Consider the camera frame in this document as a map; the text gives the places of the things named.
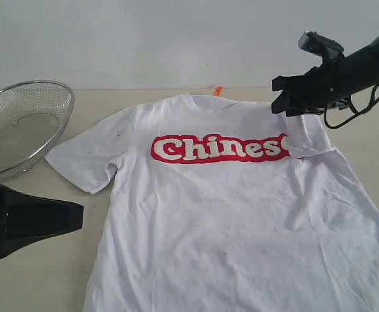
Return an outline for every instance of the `t-shirt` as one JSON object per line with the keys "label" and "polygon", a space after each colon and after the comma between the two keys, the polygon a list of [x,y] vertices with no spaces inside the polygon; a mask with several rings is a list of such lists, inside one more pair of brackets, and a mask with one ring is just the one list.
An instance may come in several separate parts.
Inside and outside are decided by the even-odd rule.
{"label": "t-shirt", "polygon": [[379,311],[379,211],[314,115],[181,94],[46,159],[115,176],[83,311]]}

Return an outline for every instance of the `wire mesh basket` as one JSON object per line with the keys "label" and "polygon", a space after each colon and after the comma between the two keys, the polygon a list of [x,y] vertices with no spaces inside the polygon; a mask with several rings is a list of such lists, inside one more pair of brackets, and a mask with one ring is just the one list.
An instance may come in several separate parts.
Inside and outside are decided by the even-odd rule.
{"label": "wire mesh basket", "polygon": [[31,169],[56,143],[73,110],[71,88],[27,81],[0,90],[0,183]]}

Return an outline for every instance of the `table surface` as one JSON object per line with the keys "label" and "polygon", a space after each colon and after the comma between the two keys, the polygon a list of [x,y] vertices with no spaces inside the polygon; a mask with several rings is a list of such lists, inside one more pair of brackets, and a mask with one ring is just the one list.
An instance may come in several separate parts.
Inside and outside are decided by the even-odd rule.
{"label": "table surface", "polygon": [[[213,90],[78,90],[60,142],[124,107],[179,93],[212,94]],[[272,101],[277,94],[268,88],[250,88],[224,89],[221,95],[239,101]],[[355,102],[366,103],[368,92],[355,98]],[[331,113],[333,123],[345,116],[345,112]],[[379,105],[344,128],[327,132],[379,208]],[[111,185],[91,196],[43,160],[5,185],[26,194],[80,203],[85,211],[81,230],[32,244],[0,260],[0,311],[80,311],[109,207]]]}

